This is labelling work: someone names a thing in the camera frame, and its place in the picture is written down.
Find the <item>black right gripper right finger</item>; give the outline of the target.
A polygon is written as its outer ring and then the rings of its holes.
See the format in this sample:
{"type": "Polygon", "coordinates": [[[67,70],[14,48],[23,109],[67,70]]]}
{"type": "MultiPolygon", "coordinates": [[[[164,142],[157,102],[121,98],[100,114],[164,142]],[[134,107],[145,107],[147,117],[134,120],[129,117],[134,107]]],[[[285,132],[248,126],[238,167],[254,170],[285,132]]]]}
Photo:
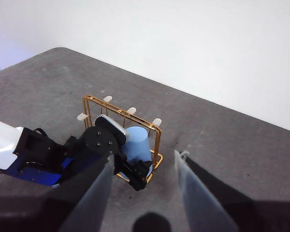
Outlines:
{"type": "Polygon", "coordinates": [[[290,202],[254,200],[175,151],[175,169],[192,232],[290,232],[290,202]]]}

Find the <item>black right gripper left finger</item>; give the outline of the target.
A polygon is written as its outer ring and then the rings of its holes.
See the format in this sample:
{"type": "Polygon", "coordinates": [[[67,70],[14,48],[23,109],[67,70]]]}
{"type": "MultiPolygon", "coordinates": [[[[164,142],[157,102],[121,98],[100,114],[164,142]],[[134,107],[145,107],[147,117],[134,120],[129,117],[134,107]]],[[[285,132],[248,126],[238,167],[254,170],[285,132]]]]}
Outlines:
{"type": "Polygon", "coordinates": [[[0,197],[0,232],[99,231],[113,168],[110,154],[42,196],[0,197]]]}

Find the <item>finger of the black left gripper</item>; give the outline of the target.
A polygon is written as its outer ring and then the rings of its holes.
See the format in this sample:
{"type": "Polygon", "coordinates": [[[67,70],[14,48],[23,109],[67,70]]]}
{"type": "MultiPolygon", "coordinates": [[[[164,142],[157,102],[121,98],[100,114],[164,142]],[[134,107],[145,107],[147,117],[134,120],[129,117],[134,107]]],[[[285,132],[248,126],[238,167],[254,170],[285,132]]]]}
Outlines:
{"type": "Polygon", "coordinates": [[[152,161],[138,160],[133,166],[134,174],[137,178],[147,178],[151,173],[152,161]]]}

